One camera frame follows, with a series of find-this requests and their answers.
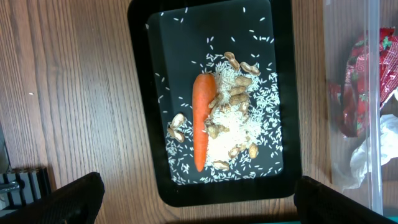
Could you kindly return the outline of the red snack wrapper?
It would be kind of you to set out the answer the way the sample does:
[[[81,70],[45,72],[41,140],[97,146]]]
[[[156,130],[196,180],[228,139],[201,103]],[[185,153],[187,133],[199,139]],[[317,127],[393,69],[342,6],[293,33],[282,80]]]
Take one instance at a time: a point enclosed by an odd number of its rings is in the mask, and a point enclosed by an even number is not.
[[[380,107],[391,97],[397,88],[397,35],[394,27],[380,29],[379,41],[379,78]],[[357,38],[351,48],[346,63],[345,80],[340,83],[329,83],[328,93],[332,102],[339,108],[335,121],[346,138],[355,138],[368,125],[365,115],[369,107],[367,84],[369,72],[368,35]]]

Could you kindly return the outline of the pile of white rice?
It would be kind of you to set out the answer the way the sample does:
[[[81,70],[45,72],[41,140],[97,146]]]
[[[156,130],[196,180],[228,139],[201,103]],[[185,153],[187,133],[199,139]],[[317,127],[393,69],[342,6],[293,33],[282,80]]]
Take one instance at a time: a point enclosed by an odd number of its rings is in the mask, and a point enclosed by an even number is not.
[[[177,185],[282,172],[275,32],[265,2],[219,2],[156,12],[146,23],[169,179]],[[210,74],[216,95],[200,122],[205,157],[195,165],[193,85]]]

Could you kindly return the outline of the orange carrot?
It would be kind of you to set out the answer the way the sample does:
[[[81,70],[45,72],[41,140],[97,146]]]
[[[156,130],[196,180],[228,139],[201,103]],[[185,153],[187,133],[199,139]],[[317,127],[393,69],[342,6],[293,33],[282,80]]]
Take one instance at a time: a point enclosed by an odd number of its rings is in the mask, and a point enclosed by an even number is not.
[[[194,162],[198,172],[204,169],[208,147],[208,135],[204,132],[205,120],[211,110],[208,105],[216,96],[216,81],[212,74],[200,74],[193,84],[193,151]]]

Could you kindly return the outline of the black tray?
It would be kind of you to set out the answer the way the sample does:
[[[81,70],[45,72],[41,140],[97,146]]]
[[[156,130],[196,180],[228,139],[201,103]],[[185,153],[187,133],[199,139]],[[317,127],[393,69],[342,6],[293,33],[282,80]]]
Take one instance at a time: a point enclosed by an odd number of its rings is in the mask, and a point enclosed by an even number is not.
[[[137,76],[161,199],[173,207],[285,198],[301,178],[300,131],[291,0],[274,1],[132,1],[127,10]],[[256,48],[243,26],[271,34],[270,47]],[[172,180],[166,153],[166,120],[180,111],[177,97],[192,98],[199,71],[193,64],[206,54],[205,39],[219,50],[243,58],[256,48],[272,61],[281,100],[281,171],[253,180],[201,184],[199,172],[186,185]]]

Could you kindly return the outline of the peanut shells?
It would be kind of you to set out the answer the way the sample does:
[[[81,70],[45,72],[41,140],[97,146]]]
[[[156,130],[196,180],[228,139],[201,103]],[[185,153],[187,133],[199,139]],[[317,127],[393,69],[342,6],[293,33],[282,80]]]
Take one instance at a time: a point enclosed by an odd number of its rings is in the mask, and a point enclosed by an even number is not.
[[[205,120],[208,147],[204,169],[212,166],[227,171],[241,152],[246,151],[251,159],[259,154],[256,140],[261,134],[261,123],[249,110],[249,87],[252,77],[260,71],[255,65],[237,61],[232,52],[225,52],[223,58],[218,70],[209,73],[215,78],[217,91]]]

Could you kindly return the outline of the clear plastic bin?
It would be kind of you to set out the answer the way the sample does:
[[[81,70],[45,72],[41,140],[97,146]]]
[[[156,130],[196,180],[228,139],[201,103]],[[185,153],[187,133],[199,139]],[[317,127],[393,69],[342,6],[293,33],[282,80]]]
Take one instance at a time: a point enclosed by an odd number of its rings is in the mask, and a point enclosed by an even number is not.
[[[324,0],[331,182],[397,216],[397,2]]]

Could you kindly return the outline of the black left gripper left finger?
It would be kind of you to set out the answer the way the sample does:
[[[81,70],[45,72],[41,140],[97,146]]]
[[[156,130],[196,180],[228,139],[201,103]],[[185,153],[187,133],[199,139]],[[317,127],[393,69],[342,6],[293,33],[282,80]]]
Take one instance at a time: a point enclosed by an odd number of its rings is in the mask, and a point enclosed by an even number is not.
[[[100,173],[91,172],[1,217],[1,224],[94,224],[104,193]]]

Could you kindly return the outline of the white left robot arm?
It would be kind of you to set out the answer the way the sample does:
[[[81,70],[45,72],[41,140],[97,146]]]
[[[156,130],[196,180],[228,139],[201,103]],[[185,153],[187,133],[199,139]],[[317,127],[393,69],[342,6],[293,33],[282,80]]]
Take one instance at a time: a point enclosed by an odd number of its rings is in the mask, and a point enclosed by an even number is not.
[[[52,190],[47,168],[18,169],[1,175],[1,193],[9,206],[2,223],[94,223],[110,209],[111,223],[156,223],[158,203],[169,207],[206,205],[214,212],[222,203],[282,200],[291,197],[295,213],[218,217],[215,223],[396,223],[302,174],[297,130],[282,129],[283,164],[280,172],[257,177],[218,179],[214,182],[174,182],[161,142],[152,145],[152,167],[157,189],[137,181],[143,167],[113,167],[112,156],[102,172],[90,172]]]

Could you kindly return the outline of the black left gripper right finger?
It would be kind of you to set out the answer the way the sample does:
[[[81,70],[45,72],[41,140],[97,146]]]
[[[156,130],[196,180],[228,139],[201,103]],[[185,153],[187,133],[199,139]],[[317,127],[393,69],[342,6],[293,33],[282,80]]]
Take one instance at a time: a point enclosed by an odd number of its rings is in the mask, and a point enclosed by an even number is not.
[[[304,224],[395,223],[308,176],[296,182],[294,204]]]

